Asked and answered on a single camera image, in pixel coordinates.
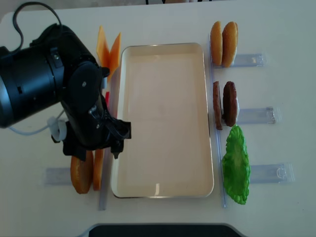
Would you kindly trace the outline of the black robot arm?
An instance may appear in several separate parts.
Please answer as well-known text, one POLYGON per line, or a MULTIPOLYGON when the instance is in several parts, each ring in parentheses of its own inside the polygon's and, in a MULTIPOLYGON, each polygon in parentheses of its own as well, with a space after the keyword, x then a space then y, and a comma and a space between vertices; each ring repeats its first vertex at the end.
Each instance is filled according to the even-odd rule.
POLYGON ((117 157, 131 138, 131 124, 108 111, 101 84, 109 74, 67 26, 49 26, 17 52, 1 47, 0 126, 60 103, 68 117, 65 155, 85 160, 87 151, 110 148, 117 157))

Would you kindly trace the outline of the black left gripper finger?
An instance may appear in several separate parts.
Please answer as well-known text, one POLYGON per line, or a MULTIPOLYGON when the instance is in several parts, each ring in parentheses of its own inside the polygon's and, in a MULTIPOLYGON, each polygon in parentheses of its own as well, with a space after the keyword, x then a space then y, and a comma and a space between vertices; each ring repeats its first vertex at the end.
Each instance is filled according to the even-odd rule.
POLYGON ((114 156, 114 159, 118 159, 119 154, 122 153, 124 149, 124 141, 115 141, 112 145, 111 145, 111 153, 114 156))

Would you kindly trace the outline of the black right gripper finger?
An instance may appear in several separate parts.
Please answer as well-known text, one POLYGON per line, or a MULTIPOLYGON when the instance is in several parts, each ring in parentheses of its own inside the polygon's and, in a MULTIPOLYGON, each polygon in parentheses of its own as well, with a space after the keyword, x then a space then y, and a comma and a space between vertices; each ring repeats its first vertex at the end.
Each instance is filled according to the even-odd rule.
POLYGON ((66 156, 76 157, 81 161, 86 161, 86 149, 76 146, 63 146, 63 153, 66 156))

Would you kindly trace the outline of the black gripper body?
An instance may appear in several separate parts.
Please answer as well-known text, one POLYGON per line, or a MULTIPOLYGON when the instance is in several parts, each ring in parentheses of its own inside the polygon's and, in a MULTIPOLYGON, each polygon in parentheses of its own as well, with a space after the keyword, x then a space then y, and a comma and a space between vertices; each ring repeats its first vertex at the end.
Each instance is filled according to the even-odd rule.
POLYGON ((101 93, 89 107, 85 107, 85 104, 78 100, 72 100, 65 93, 58 94, 57 98, 68 117, 63 146, 76 146, 86 151, 94 151, 111 148, 115 141, 131 138, 131 123, 114 118, 101 93))

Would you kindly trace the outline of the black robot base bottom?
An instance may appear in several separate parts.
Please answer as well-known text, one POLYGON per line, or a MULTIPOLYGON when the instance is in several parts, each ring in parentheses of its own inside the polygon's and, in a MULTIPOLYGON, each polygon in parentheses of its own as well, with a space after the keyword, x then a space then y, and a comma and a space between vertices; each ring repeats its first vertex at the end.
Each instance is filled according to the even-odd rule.
POLYGON ((89 231, 90 237, 238 237, 222 225, 101 225, 89 231))

